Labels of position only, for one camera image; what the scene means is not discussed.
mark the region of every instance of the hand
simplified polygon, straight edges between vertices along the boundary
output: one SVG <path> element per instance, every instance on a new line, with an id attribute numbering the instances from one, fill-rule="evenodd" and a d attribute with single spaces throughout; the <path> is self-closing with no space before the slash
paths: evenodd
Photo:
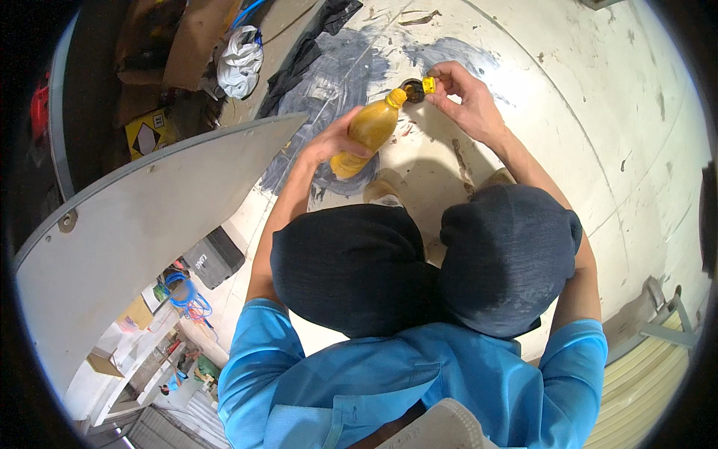
<path id="1" fill-rule="evenodd" d="M 437 79 L 437 92 L 426 100 L 453 120 L 469 137 L 496 148 L 510 131 L 494 104 L 488 87 L 456 61 L 438 63 L 426 73 Z M 448 95 L 461 97 L 454 103 Z"/>
<path id="2" fill-rule="evenodd" d="M 320 132 L 307 145 L 304 146 L 302 158 L 307 158 L 317 166 L 326 162 L 342 150 L 355 154 L 359 157 L 372 157 L 369 148 L 349 139 L 349 123 L 361 110 L 362 106 L 356 106 L 340 118 L 334 120 L 324 131 Z"/>

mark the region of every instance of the red object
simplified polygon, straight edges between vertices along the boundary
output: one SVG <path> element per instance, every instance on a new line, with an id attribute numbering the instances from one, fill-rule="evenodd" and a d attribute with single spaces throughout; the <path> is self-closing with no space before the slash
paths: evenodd
<path id="1" fill-rule="evenodd" d="M 38 83 L 37 89 L 30 100 L 30 127 L 32 129 L 32 140 L 39 144 L 47 136 L 47 124 L 50 113 L 47 109 L 47 102 L 50 98 L 50 87 L 47 81 L 50 79 L 50 72 L 45 72 L 45 79 Z"/>
<path id="2" fill-rule="evenodd" d="M 171 354 L 174 352 L 175 349 L 180 345 L 181 341 L 175 340 L 173 344 L 169 345 L 169 348 L 167 348 L 167 353 Z"/>

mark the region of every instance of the blue cable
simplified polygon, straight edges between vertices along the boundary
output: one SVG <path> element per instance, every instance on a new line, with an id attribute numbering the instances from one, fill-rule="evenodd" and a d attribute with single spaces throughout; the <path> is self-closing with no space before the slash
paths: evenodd
<path id="1" fill-rule="evenodd" d="M 261 4 L 264 3 L 265 1 L 266 1 L 266 0 L 256 0 L 254 3 L 252 3 L 251 5 L 249 5 L 249 7 L 248 7 L 247 9 L 245 9 L 244 11 L 242 11 L 242 14 L 239 14 L 239 15 L 237 16 L 237 18 L 234 19 L 234 22 L 232 22 L 232 25 L 230 26 L 230 29 L 235 29 L 237 26 L 241 25 L 240 20 L 242 20 L 242 18 L 243 18 L 244 16 L 246 16 L 247 13 L 249 13 L 252 9 L 255 9 L 257 6 L 261 5 Z"/>
<path id="2" fill-rule="evenodd" d="M 208 327 L 211 329 L 212 326 L 210 326 L 206 318 L 212 315 L 212 306 L 210 305 L 210 303 L 197 291 L 197 286 L 195 285 L 195 283 L 189 280 L 184 274 L 180 272 L 173 272 L 170 273 L 167 277 L 165 277 L 164 287 L 167 288 L 168 284 L 171 284 L 175 281 L 185 282 L 185 287 L 187 288 L 187 295 L 185 295 L 185 298 L 183 300 L 180 300 L 177 298 L 178 293 L 175 293 L 174 295 L 171 295 L 169 297 L 169 301 L 175 307 L 182 309 L 185 318 L 187 318 L 188 320 L 196 321 L 196 318 L 194 318 L 190 313 L 190 311 L 193 311 L 195 317 L 202 318 L 205 324 L 207 324 Z"/>

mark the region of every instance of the gray paint smear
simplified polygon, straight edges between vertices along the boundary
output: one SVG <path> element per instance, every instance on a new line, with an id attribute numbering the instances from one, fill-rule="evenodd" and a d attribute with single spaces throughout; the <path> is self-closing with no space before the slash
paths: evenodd
<path id="1" fill-rule="evenodd" d="M 341 29 L 336 36 L 322 33 L 316 42 L 322 51 L 303 75 L 302 81 L 279 102 L 279 115 L 306 111 L 309 120 L 292 137 L 289 146 L 274 158 L 261 177 L 263 191 L 278 195 L 286 182 L 289 168 L 298 151 L 336 118 L 352 107 L 368 102 L 371 83 L 382 82 L 389 69 L 388 60 L 369 48 L 373 25 L 360 31 Z M 358 195 L 375 177 L 378 155 L 354 177 L 338 180 L 328 163 L 322 164 L 314 175 L 315 192 L 331 190 L 340 195 Z"/>
<path id="2" fill-rule="evenodd" d="M 474 47 L 455 37 L 440 37 L 433 44 L 419 44 L 419 41 L 415 40 L 412 44 L 404 45 L 404 54 L 421 73 L 426 73 L 436 63 L 455 60 L 476 78 L 482 79 L 490 77 L 501 66 L 496 56 L 488 50 Z M 516 107 L 503 95 L 494 92 L 492 95 L 497 100 Z"/>

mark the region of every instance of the white face mask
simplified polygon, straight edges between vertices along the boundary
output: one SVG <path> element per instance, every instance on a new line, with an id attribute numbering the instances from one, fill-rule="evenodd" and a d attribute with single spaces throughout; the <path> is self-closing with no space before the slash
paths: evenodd
<path id="1" fill-rule="evenodd" d="M 498 446 L 484 436 L 473 413 L 458 401 L 446 398 L 377 447 L 435 448 L 498 449 Z"/>

